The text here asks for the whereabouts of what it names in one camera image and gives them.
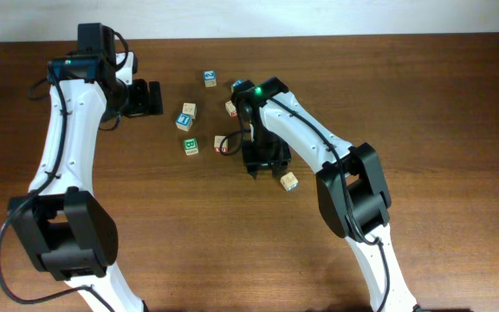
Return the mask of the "wooden block blue edge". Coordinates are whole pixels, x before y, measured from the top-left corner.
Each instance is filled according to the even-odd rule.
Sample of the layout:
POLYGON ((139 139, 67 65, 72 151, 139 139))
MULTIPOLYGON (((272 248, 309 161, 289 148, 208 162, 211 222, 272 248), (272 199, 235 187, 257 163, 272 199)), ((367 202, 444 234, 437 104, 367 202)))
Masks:
POLYGON ((286 192, 292 191, 299 185, 299 180, 292 172, 288 172, 281 176, 280 182, 286 192))

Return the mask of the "wooden block number 8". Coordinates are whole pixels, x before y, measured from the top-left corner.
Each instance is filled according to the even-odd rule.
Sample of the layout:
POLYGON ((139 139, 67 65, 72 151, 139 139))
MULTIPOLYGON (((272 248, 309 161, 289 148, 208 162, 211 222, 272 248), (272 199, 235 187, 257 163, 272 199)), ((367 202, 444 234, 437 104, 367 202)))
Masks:
POLYGON ((217 153, 227 153, 228 148, 228 138, 223 135, 216 135, 214 137, 214 150, 217 153))

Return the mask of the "wooden block with elephant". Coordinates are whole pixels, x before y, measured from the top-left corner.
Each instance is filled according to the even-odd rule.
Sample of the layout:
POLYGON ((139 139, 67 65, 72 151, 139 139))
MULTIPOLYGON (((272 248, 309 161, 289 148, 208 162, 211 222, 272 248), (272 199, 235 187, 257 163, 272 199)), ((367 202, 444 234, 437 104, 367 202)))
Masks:
POLYGON ((235 105, 232 103, 232 101, 227 101, 225 103, 225 109, 230 117, 232 118, 237 117, 237 109, 235 105))

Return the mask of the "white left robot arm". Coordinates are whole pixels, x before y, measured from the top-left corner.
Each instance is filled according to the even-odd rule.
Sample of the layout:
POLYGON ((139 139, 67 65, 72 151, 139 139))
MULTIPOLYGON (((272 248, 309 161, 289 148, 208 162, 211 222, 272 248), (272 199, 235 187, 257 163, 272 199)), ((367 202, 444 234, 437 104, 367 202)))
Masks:
POLYGON ((145 311, 117 263, 115 222, 94 197, 100 124, 159 115, 160 85, 135 80, 138 59, 115 50, 121 34, 101 23, 78 26, 75 51, 48 64, 51 115, 42 159, 24 197, 11 198, 2 233, 12 228, 40 272, 79 293, 93 311, 145 311))

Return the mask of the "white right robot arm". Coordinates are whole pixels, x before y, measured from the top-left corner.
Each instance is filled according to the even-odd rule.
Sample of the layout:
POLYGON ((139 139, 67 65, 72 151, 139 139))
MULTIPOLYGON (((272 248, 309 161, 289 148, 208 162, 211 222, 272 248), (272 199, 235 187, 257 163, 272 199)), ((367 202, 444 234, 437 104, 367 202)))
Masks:
POLYGON ((231 102, 241 130, 248 174, 287 168, 297 153, 314 173, 321 216, 350 246, 374 311, 419 311, 392 245, 392 199, 379 155, 327 130, 276 77, 261 84, 238 82, 231 102))

